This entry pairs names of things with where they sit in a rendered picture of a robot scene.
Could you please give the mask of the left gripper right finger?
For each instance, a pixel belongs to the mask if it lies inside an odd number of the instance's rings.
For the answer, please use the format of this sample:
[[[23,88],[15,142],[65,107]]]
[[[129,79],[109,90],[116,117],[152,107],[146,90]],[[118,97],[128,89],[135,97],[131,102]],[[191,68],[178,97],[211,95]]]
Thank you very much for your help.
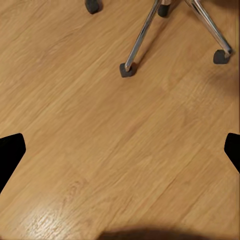
[[[229,133],[227,135],[224,151],[240,173],[240,135]]]

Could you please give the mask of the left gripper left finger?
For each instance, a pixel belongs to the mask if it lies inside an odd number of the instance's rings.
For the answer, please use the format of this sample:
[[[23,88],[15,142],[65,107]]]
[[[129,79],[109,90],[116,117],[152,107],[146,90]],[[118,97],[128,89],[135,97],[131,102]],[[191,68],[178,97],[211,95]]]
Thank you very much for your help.
[[[26,152],[21,133],[0,138],[0,193]]]

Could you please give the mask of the swivel chair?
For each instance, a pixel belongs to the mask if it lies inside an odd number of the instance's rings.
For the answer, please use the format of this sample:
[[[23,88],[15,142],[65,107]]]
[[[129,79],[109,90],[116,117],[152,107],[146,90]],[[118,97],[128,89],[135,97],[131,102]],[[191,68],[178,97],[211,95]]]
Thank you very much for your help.
[[[119,66],[120,68],[119,70],[121,72],[120,74],[122,75],[122,78],[133,75],[133,69],[131,64],[152,24],[152,21],[156,13],[158,13],[160,17],[167,16],[172,1],[173,0],[155,0],[126,62],[120,64]],[[214,64],[219,64],[219,63],[227,64],[230,60],[230,55],[233,53],[233,49],[231,48],[229,43],[226,41],[222,33],[219,31],[217,26],[214,24],[214,22],[212,21],[212,19],[207,14],[207,12],[205,11],[205,9],[203,8],[203,6],[200,4],[198,0],[184,0],[184,1],[222,48],[222,49],[218,49],[214,53],[214,56],[213,56]],[[96,0],[86,0],[85,5],[90,14],[92,14],[93,11],[99,9],[99,5]]]

